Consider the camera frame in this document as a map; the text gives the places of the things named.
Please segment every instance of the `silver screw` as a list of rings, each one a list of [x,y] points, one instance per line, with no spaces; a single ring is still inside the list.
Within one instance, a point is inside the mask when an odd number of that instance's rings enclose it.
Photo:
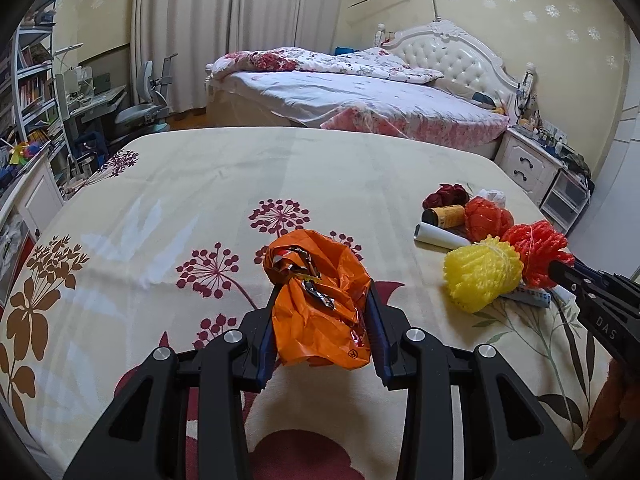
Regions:
[[[225,332],[225,341],[227,343],[237,343],[242,339],[242,332],[239,330],[229,330]]]
[[[478,349],[479,354],[482,357],[495,357],[495,348],[492,347],[491,345],[482,345],[479,349]]]
[[[154,359],[156,361],[164,361],[171,355],[171,349],[166,346],[159,346],[154,350]]]
[[[419,328],[410,328],[406,331],[407,339],[411,341],[422,341],[424,339],[424,332]]]

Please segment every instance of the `red mesh bundle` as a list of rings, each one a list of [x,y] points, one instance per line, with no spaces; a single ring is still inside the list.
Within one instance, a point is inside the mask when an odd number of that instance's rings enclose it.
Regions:
[[[564,235],[553,229],[546,220],[532,225],[514,225],[501,239],[510,243],[520,254],[520,261],[524,264],[522,277],[529,286],[556,286],[548,274],[549,263],[552,260],[560,260],[570,266],[575,263],[571,253],[561,251],[566,247]]]
[[[471,199],[465,206],[466,237],[472,242],[484,240],[489,235],[499,238],[512,226],[511,213],[481,196]]]
[[[446,205],[465,205],[469,202],[469,193],[460,184],[440,184],[440,189],[431,193],[422,202],[423,209]]]

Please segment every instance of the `yellow wall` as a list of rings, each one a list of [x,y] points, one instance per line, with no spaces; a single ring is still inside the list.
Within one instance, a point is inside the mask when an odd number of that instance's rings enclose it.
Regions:
[[[84,43],[65,64],[129,43],[132,0],[58,0],[54,48]]]
[[[402,30],[433,19],[431,0],[342,0],[336,45],[367,48],[378,23]],[[436,0],[453,21],[499,54],[520,79],[538,67],[542,117],[564,130],[592,169],[623,85],[624,21],[611,0]]]

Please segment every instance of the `drawer handle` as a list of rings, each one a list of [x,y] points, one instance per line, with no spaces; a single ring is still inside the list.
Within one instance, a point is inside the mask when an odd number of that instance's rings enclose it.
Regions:
[[[520,161],[521,162],[524,162],[525,160],[527,161],[527,164],[529,165],[529,169],[533,170],[533,164],[531,163],[531,161],[526,156],[521,156],[520,157]]]

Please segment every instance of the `chair seat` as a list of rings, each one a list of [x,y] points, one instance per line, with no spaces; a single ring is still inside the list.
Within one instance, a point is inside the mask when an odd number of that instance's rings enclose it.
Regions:
[[[141,105],[132,106],[126,110],[121,111],[116,116],[116,124],[131,124],[137,123],[139,120],[145,118],[149,114],[159,110],[161,107],[153,103],[145,103]]]

